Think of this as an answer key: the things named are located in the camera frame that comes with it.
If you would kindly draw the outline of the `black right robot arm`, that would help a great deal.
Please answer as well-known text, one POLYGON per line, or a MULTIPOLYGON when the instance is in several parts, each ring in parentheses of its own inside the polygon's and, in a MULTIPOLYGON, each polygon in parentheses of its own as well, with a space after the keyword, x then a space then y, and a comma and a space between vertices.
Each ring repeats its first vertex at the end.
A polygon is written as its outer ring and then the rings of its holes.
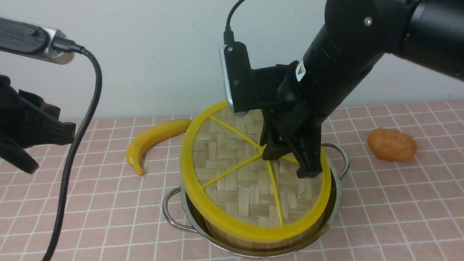
POLYGON ((386 53, 463 80, 462 0, 328 0, 325 24, 262 110, 262 158, 292 153, 299 178, 322 171, 321 125, 386 53))

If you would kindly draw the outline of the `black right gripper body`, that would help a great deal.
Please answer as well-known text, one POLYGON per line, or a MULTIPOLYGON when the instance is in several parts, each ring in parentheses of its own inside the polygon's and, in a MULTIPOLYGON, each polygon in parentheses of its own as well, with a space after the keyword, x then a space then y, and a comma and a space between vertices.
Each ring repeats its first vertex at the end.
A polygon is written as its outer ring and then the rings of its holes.
POLYGON ((288 141, 292 138, 321 136, 320 126, 327 116, 305 97, 310 74, 304 62, 254 71, 262 116, 274 124, 289 149, 288 141))

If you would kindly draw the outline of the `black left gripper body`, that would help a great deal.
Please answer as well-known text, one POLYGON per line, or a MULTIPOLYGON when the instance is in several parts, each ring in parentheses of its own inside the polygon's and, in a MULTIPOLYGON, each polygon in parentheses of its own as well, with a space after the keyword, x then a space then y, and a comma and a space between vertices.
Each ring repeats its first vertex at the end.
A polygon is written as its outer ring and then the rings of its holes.
POLYGON ((76 124, 60 121, 60 112, 58 106, 46 103, 41 96, 16 91, 9 77, 0 76, 1 132, 20 147, 73 143, 76 124))

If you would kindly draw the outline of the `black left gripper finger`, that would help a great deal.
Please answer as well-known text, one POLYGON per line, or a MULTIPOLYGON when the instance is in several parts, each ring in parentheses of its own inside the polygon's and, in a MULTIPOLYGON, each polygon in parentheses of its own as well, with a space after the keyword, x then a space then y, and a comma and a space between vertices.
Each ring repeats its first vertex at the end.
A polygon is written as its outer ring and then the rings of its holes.
POLYGON ((0 157, 21 171, 34 174, 38 163, 21 146, 5 134, 0 134, 0 157))

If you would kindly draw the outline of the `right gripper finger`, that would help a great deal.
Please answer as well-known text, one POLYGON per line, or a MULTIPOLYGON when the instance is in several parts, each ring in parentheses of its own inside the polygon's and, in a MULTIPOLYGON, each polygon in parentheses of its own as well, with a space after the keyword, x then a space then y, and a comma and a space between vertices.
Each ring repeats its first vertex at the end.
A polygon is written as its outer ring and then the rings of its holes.
POLYGON ((281 139, 279 131, 270 120, 264 121, 260 145, 265 147, 262 158, 267 161, 276 161, 290 153, 286 142, 281 139))
POLYGON ((299 165, 297 177, 299 179, 312 179, 322 172, 320 136, 292 138, 288 141, 288 146, 297 159, 299 165))

